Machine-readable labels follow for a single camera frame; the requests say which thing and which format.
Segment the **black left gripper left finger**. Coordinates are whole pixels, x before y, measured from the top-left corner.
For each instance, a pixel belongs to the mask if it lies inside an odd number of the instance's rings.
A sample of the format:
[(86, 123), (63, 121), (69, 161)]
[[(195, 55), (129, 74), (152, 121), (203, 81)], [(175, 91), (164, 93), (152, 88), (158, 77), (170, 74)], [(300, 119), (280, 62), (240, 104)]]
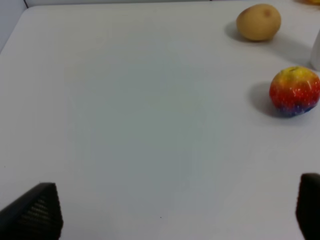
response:
[(53, 182), (39, 183), (0, 211), (2, 240), (58, 240), (63, 226)]

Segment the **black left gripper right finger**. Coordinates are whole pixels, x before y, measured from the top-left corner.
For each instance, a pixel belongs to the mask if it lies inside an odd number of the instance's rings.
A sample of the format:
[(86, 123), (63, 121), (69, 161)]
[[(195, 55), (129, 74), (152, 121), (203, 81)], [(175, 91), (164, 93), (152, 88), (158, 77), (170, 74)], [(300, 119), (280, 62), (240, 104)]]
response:
[(320, 239), (320, 175), (304, 173), (300, 177), (295, 210), (305, 240)]

